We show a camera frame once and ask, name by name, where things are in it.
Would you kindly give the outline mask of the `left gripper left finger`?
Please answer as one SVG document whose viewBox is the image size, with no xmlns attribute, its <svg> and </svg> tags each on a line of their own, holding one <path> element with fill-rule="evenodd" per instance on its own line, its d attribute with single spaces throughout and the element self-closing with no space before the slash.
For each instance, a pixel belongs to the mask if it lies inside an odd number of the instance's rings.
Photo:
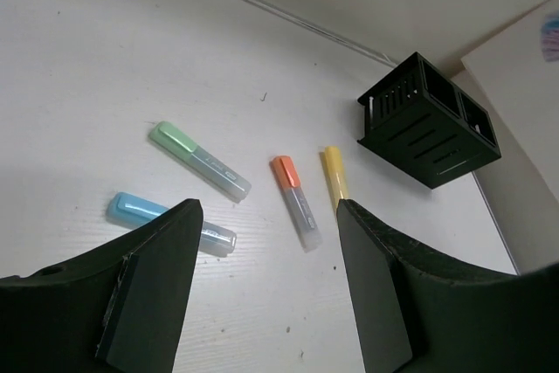
<svg viewBox="0 0 559 373">
<path fill-rule="evenodd" d="M 89 252 L 1 281 L 4 372 L 170 372 L 202 207 L 185 200 Z"/>
</svg>

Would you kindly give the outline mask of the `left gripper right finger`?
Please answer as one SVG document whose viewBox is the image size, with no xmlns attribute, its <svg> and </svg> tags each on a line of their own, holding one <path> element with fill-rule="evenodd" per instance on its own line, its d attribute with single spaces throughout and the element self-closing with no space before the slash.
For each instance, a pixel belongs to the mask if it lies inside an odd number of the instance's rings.
<svg viewBox="0 0 559 373">
<path fill-rule="evenodd" d="M 338 228 L 368 372 L 557 371 L 557 265 L 475 266 L 352 200 L 339 203 Z"/>
</svg>

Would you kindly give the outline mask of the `yellow highlighter pen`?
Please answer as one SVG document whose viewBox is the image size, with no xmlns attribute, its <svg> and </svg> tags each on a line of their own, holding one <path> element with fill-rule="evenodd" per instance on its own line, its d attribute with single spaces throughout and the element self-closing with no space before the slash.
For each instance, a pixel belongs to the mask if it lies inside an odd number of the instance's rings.
<svg viewBox="0 0 559 373">
<path fill-rule="evenodd" d="M 321 161 L 325 170 L 333 210 L 334 213 L 337 213 L 340 201 L 349 199 L 349 189 L 342 161 L 342 153 L 336 146 L 327 146 L 321 152 Z"/>
</svg>

